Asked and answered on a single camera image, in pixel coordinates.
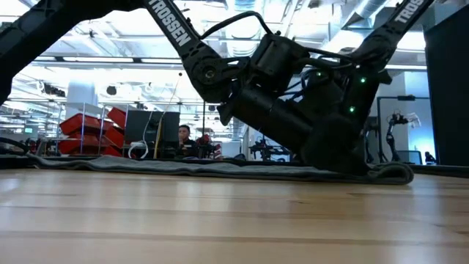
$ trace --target computer monitor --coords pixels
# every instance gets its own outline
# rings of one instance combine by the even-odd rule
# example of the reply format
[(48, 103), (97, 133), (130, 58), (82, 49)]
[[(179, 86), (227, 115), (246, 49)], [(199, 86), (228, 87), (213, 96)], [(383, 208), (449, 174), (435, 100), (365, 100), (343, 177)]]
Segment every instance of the computer monitor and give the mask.
[[(143, 139), (145, 126), (147, 125), (151, 111), (130, 110), (127, 115), (127, 122), (125, 124), (125, 141), (138, 142)], [(154, 111), (152, 118), (148, 123), (145, 132), (145, 141), (154, 142), (156, 140), (156, 133), (158, 132), (159, 121), (163, 112)], [(180, 122), (179, 112), (166, 112), (164, 113), (161, 125), (163, 126), (160, 131), (160, 140), (162, 142), (178, 142), (178, 130)]]

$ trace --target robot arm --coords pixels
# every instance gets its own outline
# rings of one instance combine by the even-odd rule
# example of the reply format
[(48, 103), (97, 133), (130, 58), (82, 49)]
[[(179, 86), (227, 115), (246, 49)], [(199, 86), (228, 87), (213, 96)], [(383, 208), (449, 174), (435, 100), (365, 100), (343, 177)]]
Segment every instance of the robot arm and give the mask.
[[(305, 48), (272, 33), (259, 14), (245, 12), (202, 36), (172, 0), (40, 0), (10, 28), (0, 32), (0, 103), (12, 78), (63, 34), (83, 20), (112, 10), (146, 8), (180, 55), (193, 87), (209, 103), (220, 103), (221, 122), (236, 117), (298, 153), (318, 169), (353, 175), (369, 170), (352, 155), (380, 83), (383, 70), (405, 32), (433, 0), (404, 0), (380, 28), (349, 55)], [(221, 58), (203, 38), (246, 16), (256, 16), (266, 35), (251, 58)], [(310, 53), (320, 54), (319, 58)], [(335, 62), (325, 58), (334, 58)], [(302, 74), (301, 100), (282, 100), (290, 79)]]

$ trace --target gray cloth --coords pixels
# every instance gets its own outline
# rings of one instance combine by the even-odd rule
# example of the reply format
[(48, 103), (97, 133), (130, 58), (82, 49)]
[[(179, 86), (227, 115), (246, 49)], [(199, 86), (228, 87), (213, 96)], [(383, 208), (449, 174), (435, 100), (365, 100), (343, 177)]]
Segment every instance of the gray cloth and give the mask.
[(344, 175), (310, 166), (262, 166), (218, 162), (188, 164), (177, 161), (137, 161), (129, 158), (102, 156), (90, 161), (52, 161), (27, 154), (43, 169), (91, 169), (98, 172), (130, 172), (163, 175), (191, 175), (264, 180), (300, 180), (337, 183), (407, 184), (413, 179), (409, 166), (389, 163), (373, 166), (368, 175)]

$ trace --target man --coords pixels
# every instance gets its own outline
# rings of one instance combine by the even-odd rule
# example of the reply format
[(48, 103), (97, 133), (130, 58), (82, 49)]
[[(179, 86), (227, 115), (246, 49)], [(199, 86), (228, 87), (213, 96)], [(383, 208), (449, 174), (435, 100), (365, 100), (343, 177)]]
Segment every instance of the man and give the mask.
[(179, 126), (179, 148), (176, 155), (184, 157), (197, 157), (197, 144), (194, 140), (190, 140), (191, 128), (188, 125)]

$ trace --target wooden table surface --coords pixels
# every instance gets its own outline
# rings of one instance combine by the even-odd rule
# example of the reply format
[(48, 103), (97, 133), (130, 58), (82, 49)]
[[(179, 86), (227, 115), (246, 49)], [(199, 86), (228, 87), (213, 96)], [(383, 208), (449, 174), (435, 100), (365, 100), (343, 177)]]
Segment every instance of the wooden table surface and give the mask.
[(469, 263), (469, 180), (0, 171), (0, 263)]

